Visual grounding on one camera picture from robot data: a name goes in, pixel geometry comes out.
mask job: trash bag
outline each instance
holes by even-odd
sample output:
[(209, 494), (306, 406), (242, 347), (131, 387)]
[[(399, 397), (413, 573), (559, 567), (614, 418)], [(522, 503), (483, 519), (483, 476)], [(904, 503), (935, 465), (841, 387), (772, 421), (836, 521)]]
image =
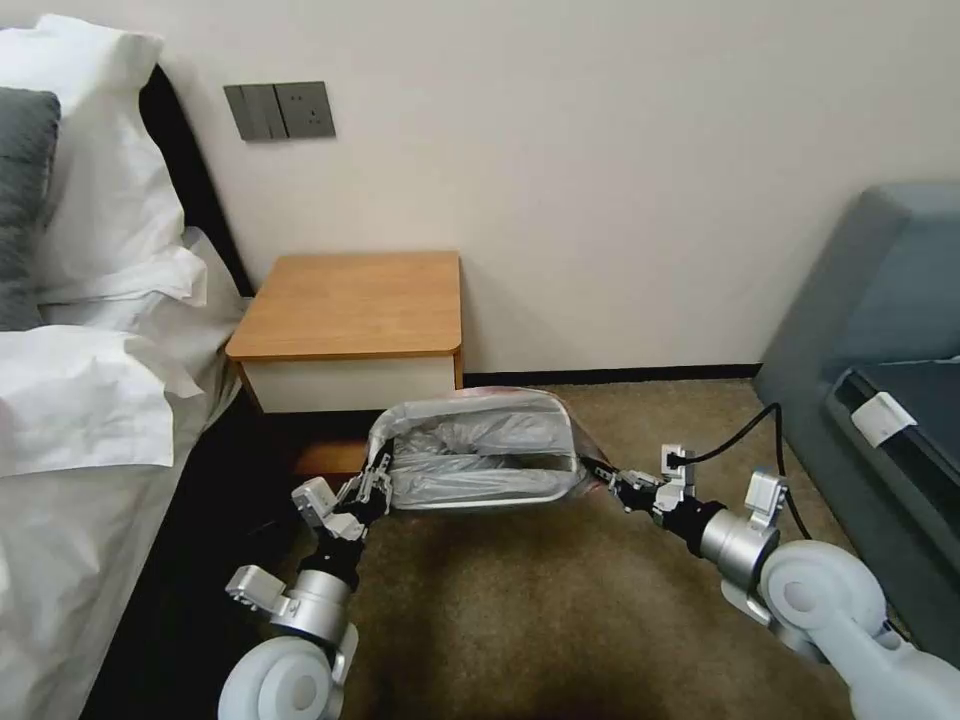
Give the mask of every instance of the trash bag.
[(581, 456), (606, 461), (556, 395), (523, 388), (397, 405), (371, 428), (367, 461), (389, 440), (391, 506), (401, 510), (551, 502), (596, 482)]

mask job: gray switch panel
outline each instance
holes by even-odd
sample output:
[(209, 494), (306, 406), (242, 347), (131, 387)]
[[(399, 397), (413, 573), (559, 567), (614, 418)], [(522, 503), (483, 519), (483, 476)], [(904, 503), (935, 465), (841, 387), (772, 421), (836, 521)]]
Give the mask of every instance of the gray switch panel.
[(336, 137), (322, 82), (223, 88), (245, 141)]

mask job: wall switch panel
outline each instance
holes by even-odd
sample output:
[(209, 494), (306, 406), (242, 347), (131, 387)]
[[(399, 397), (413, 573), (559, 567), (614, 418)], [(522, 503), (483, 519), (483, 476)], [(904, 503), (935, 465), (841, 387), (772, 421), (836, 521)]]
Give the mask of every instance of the wall switch panel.
[(227, 85), (223, 91), (247, 142), (336, 137), (322, 82)]

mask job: black headboard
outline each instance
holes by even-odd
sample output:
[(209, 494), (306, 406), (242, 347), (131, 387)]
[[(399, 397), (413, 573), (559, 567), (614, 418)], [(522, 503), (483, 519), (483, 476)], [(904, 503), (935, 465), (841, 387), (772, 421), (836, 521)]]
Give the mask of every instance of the black headboard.
[(159, 65), (140, 91), (140, 114), (147, 132), (166, 160), (187, 225), (194, 225), (206, 233), (233, 275), (240, 294), (251, 297), (253, 286), (223, 216), (210, 173), (177, 94)]

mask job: white pillow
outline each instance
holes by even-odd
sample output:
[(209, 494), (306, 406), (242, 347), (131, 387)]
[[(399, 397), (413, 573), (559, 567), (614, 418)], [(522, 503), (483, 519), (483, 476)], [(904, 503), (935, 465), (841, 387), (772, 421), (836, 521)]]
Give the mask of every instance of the white pillow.
[(173, 465), (165, 392), (202, 394), (145, 338), (48, 325), (0, 333), (0, 477)]
[[(162, 44), (58, 15), (0, 31), (0, 86), (52, 91), (63, 113), (36, 248), (41, 303), (103, 296), (102, 278), (180, 245), (183, 208), (138, 106)], [(165, 273), (189, 293), (189, 268)], [(140, 289), (155, 283), (147, 273)]]

